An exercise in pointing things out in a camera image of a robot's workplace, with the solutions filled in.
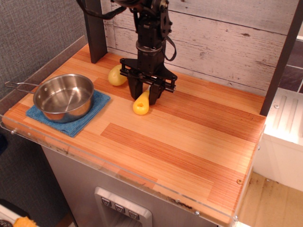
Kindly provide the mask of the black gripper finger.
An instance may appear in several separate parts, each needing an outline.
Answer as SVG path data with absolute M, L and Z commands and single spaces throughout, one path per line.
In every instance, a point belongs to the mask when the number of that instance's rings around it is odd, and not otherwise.
M 143 78 L 133 74 L 128 75 L 128 85 L 131 97 L 136 100 L 143 92 Z
M 156 104 L 158 98 L 160 98 L 162 92 L 164 91 L 165 87 L 163 84 L 152 84 L 150 87 L 150 94 L 149 94 L 149 105 Z

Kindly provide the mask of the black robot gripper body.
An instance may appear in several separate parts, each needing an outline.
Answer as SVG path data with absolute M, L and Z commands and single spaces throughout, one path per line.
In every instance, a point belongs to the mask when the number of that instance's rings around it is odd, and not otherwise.
M 152 17 L 144 14 L 134 15 L 137 32 L 137 59 L 120 60 L 123 76 L 128 78 L 129 74 L 140 76 L 143 83 L 148 85 L 163 84 L 166 91 L 174 92 L 177 76 L 170 72 L 164 66 L 164 61 L 172 61 L 177 53 L 175 52 L 171 59 L 166 54 L 166 42 L 175 47 L 173 41 L 169 38 L 172 22 L 168 14 L 159 14 Z

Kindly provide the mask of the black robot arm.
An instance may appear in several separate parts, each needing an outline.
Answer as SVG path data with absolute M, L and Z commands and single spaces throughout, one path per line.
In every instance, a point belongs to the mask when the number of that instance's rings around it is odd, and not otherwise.
M 130 93 L 137 99 L 143 93 L 143 84 L 150 86 L 149 104 L 156 104 L 163 91 L 173 93 L 177 76 L 169 71 L 165 61 L 173 61 L 166 56 L 166 44 L 175 44 L 169 37 L 172 22 L 169 18 L 167 0 L 118 0 L 117 4 L 129 8 L 134 16 L 138 39 L 137 59 L 122 58 L 120 73 L 128 79 Z

